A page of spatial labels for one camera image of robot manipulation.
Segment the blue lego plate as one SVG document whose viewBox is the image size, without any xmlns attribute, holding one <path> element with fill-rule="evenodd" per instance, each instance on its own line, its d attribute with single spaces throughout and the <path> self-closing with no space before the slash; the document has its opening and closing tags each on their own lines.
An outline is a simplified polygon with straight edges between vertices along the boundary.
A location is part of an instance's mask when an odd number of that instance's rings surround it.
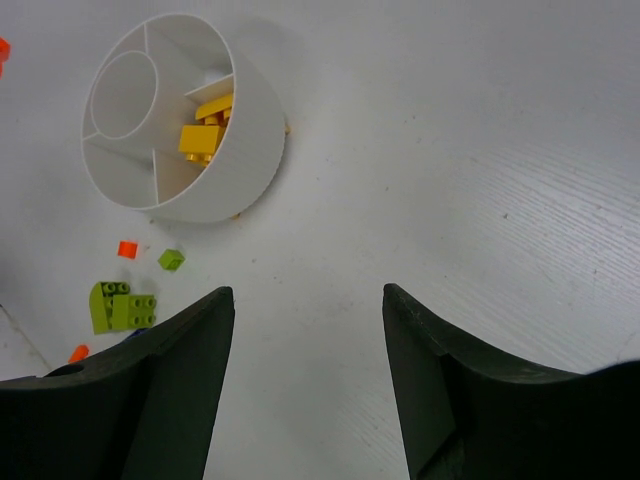
<svg viewBox="0 0 640 480">
<path fill-rule="evenodd" d="M 133 338 L 136 338 L 140 335 L 142 335 L 143 333 L 147 332 L 148 330 L 150 330 L 149 328 L 140 328 L 140 329 L 136 329 L 134 330 L 131 334 L 129 334 L 124 340 L 123 342 L 129 341 Z"/>
</svg>

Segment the yellow tall lego brick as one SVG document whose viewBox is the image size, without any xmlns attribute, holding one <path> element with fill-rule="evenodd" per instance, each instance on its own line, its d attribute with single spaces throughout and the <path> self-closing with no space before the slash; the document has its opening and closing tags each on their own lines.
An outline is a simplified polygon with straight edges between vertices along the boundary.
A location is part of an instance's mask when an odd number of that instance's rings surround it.
<svg viewBox="0 0 640 480">
<path fill-rule="evenodd" d="M 206 167 L 213 160 L 225 132 L 223 126 L 185 125 L 178 150 L 187 161 Z"/>
</svg>

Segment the small orange lego cube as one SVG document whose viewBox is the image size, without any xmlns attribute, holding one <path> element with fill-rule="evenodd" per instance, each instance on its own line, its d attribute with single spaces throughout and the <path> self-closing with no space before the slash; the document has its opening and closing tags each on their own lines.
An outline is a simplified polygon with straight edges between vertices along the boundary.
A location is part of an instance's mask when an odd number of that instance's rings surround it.
<svg viewBox="0 0 640 480">
<path fill-rule="evenodd" d="M 123 258 L 134 260 L 137 257 L 138 244 L 130 241 L 120 241 L 117 255 Z"/>
</svg>

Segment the yellow-orange lego brick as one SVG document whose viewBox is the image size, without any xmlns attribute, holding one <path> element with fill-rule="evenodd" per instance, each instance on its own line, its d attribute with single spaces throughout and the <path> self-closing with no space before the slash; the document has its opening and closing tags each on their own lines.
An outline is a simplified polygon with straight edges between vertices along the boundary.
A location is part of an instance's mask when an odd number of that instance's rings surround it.
<svg viewBox="0 0 640 480">
<path fill-rule="evenodd" d="M 234 94 L 229 93 L 202 104 L 195 112 L 195 119 L 204 125 L 226 127 L 232 111 Z"/>
</svg>

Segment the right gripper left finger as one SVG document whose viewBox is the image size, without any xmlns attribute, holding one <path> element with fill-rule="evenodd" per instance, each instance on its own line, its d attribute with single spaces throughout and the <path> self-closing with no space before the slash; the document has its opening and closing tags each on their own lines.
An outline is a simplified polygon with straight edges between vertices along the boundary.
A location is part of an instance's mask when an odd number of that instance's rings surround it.
<svg viewBox="0 0 640 480">
<path fill-rule="evenodd" d="M 2 382 L 2 478 L 203 478 L 234 317 L 220 287 L 84 361 Z"/>
</svg>

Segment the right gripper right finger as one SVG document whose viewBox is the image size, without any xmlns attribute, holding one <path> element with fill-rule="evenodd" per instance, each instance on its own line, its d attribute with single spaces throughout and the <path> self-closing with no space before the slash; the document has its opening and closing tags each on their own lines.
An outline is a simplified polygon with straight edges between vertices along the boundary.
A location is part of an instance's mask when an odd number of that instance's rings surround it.
<svg viewBox="0 0 640 480">
<path fill-rule="evenodd" d="M 588 374 L 500 350 L 395 284 L 384 332 L 413 479 L 635 479 L 639 365 Z"/>
</svg>

